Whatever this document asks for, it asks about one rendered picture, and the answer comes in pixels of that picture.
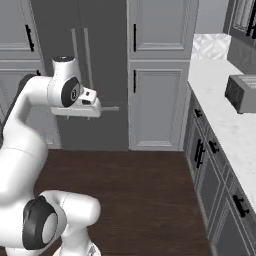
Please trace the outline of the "dark grey fridge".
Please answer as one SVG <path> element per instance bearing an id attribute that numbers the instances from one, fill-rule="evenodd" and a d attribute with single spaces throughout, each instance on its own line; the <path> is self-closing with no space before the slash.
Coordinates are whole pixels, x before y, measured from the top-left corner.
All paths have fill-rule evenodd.
<path id="1" fill-rule="evenodd" d="M 65 150 L 128 149 L 128 75 L 126 0 L 31 0 L 46 74 L 53 74 L 56 56 L 73 56 L 75 28 L 82 83 L 90 88 L 84 28 L 88 28 L 94 90 L 102 107 L 99 118 L 56 118 Z"/>

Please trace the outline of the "dark grey drawer front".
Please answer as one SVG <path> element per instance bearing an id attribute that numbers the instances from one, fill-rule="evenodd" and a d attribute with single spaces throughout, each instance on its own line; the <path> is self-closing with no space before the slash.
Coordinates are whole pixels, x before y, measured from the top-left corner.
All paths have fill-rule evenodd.
<path id="1" fill-rule="evenodd" d="M 251 204 L 249 203 L 247 196 L 245 195 L 240 183 L 236 178 L 233 178 L 231 182 L 231 185 L 229 187 L 229 193 L 231 195 L 231 198 L 233 195 L 237 195 L 239 198 L 243 198 L 244 199 L 244 202 L 242 203 L 243 208 L 250 210 L 250 212 L 244 218 L 242 218 L 236 208 L 238 215 L 241 219 L 241 222 L 243 223 L 249 238 L 253 243 L 255 243 L 256 242 L 256 214 L 254 213 L 254 210 Z"/>
<path id="2" fill-rule="evenodd" d="M 192 100 L 192 111 L 193 111 L 193 113 L 194 113 L 194 115 L 195 115 L 195 118 L 196 118 L 198 124 L 200 125 L 201 130 L 202 130 L 203 132 L 206 132 L 206 131 L 207 131 L 207 128 L 208 128 L 208 124 L 207 124 L 207 118 L 206 118 L 206 116 L 205 116 L 205 114 L 204 114 L 204 112 L 203 112 L 203 109 L 201 108 L 201 106 L 200 106 L 199 102 L 197 101 L 195 95 L 192 95 L 192 96 L 191 96 L 191 100 Z M 194 109 L 200 109 L 201 112 L 202 112 L 202 117 L 199 117 L 199 118 L 198 118 L 198 117 L 196 116 L 195 112 L 194 112 Z"/>
<path id="3" fill-rule="evenodd" d="M 211 128 L 208 128 L 207 143 L 208 143 L 209 140 L 214 141 L 214 142 L 217 143 L 217 146 L 219 148 L 219 152 L 216 152 L 215 154 L 212 153 L 212 150 L 211 150 L 209 144 L 208 144 L 208 146 L 210 148 L 212 156 L 213 156 L 213 158 L 214 158 L 214 160 L 216 162 L 216 165 L 217 165 L 217 167 L 218 167 L 218 169 L 219 169 L 223 179 L 226 179 L 227 176 L 228 176 L 228 172 L 229 172 L 228 161 L 227 161 L 225 153 L 224 153 L 224 151 L 223 151 L 223 149 L 222 149 L 222 147 L 221 147 L 217 137 L 215 136 L 215 134 L 214 134 L 214 132 L 213 132 L 213 130 Z"/>

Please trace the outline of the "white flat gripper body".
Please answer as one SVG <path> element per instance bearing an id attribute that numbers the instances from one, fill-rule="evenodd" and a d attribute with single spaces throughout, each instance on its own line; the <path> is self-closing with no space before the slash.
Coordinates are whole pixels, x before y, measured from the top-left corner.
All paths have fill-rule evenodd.
<path id="1" fill-rule="evenodd" d="M 95 102 L 89 106 L 83 105 L 81 101 L 77 100 L 68 108 L 52 107 L 51 112 L 57 116 L 98 118 L 101 116 L 101 103 L 99 99 L 96 99 Z"/>

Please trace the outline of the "grey metal toaster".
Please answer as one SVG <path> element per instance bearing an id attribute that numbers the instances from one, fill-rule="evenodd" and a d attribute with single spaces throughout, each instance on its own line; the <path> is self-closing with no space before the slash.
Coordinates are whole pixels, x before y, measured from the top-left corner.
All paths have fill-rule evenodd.
<path id="1" fill-rule="evenodd" d="M 256 75 L 230 75 L 225 97 L 238 114 L 256 113 Z"/>

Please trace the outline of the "dark grey wall cabinet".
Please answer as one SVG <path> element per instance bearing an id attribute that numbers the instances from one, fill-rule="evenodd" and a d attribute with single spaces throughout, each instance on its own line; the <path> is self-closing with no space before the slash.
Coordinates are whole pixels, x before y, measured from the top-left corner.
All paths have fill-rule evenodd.
<path id="1" fill-rule="evenodd" d="M 246 36 L 255 0 L 229 0 L 223 32 L 256 49 L 256 39 Z"/>

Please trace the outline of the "grey cupboard door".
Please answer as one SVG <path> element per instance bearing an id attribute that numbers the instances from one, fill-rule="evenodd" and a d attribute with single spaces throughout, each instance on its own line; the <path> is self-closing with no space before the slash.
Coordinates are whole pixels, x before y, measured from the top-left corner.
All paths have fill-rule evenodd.
<path id="1" fill-rule="evenodd" d="M 129 57 L 138 60 L 189 60 L 199 0 L 127 0 Z M 133 24 L 137 51 L 133 52 Z"/>
<path id="2" fill-rule="evenodd" d="M 30 51 L 25 25 L 31 29 L 34 52 Z M 36 60 L 40 48 L 30 0 L 0 0 L 0 59 Z"/>
<path id="3" fill-rule="evenodd" d="M 179 150 L 189 65 L 189 61 L 129 62 L 131 150 Z M 137 71 L 136 93 L 133 93 L 133 70 Z"/>
<path id="4" fill-rule="evenodd" d="M 0 122 L 4 121 L 20 80 L 27 74 L 36 74 L 36 70 L 39 70 L 42 76 L 46 75 L 40 60 L 0 61 Z M 49 148 L 61 148 L 56 118 L 48 106 L 33 107 L 26 123 L 44 138 Z"/>

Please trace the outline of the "dark grey base cabinet door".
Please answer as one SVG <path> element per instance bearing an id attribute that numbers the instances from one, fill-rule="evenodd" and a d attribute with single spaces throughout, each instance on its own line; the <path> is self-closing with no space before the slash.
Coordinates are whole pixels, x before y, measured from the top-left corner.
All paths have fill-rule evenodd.
<path id="1" fill-rule="evenodd" d="M 186 141 L 184 142 L 185 155 L 188 161 L 192 181 L 196 180 L 196 152 L 198 140 L 201 138 L 198 130 L 197 121 L 194 114 L 191 114 L 189 127 L 186 132 Z"/>
<path id="2" fill-rule="evenodd" d="M 200 167 L 196 168 L 196 195 L 206 234 L 210 233 L 224 181 L 212 156 L 207 138 L 201 139 L 205 152 Z"/>
<path id="3" fill-rule="evenodd" d="M 228 199 L 225 200 L 220 212 L 211 248 L 213 256 L 254 256 Z"/>

